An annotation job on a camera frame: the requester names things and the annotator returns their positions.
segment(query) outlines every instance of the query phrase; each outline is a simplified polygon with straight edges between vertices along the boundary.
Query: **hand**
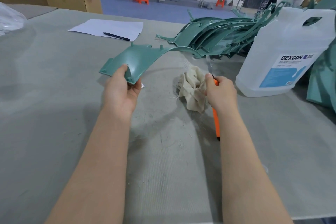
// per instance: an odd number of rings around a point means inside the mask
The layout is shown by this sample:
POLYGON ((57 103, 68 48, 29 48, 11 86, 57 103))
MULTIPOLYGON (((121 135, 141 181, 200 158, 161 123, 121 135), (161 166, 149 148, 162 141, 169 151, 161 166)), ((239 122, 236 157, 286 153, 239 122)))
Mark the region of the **hand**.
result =
POLYGON ((218 112, 227 112, 237 107, 237 90, 233 82, 223 76, 217 76, 215 79, 219 82, 216 86, 210 73, 205 75, 205 83, 207 85, 206 95, 210 105, 218 112))
POLYGON ((124 78, 127 65, 123 64, 107 81, 104 92, 104 107, 122 121, 130 121, 141 91, 141 79, 129 85, 124 78))

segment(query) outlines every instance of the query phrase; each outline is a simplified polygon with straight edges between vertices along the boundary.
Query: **white paper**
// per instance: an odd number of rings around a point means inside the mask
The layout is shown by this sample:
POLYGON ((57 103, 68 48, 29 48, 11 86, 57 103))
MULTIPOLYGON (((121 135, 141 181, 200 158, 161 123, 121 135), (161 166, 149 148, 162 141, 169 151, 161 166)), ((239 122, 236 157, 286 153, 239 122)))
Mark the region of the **white paper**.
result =
POLYGON ((143 22, 90 19, 87 22, 84 22, 83 24, 78 25, 68 31, 75 31, 90 35, 115 38, 103 34, 103 32, 107 32, 113 35, 126 37, 129 38, 131 41, 134 41, 141 33, 143 26, 144 26, 143 22))

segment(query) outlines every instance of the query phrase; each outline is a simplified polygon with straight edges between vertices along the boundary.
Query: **black pen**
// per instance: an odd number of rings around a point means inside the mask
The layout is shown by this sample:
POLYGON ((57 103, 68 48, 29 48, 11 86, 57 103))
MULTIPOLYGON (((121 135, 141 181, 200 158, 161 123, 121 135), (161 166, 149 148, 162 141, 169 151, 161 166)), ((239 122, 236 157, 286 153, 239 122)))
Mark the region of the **black pen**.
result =
POLYGON ((106 32, 103 32, 104 35, 108 35, 108 36, 113 36, 115 38, 119 38, 119 39, 123 39, 125 41, 130 41, 130 39, 126 38, 126 37, 122 37, 122 36, 119 36, 119 35, 113 35, 111 33, 106 33, 106 32))

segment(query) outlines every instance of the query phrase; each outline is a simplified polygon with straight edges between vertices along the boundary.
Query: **transparent plastic bag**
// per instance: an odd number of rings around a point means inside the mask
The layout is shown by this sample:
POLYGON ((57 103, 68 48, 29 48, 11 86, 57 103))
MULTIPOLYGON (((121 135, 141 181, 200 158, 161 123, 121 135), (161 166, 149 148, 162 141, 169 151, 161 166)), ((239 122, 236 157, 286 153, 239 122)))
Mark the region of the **transparent plastic bag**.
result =
POLYGON ((25 26, 27 19, 18 11, 0 2, 0 36, 25 26))

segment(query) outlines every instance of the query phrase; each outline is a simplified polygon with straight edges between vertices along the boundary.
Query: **white plastic jug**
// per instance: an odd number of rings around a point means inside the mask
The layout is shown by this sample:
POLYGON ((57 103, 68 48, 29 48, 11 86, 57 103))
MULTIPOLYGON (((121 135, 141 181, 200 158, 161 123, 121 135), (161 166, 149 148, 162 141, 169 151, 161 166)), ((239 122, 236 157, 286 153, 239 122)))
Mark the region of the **white plastic jug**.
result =
POLYGON ((236 77, 247 97, 288 92, 335 39, 333 10, 284 7, 277 18, 262 27, 236 77), (321 19, 303 26, 311 17, 321 19))

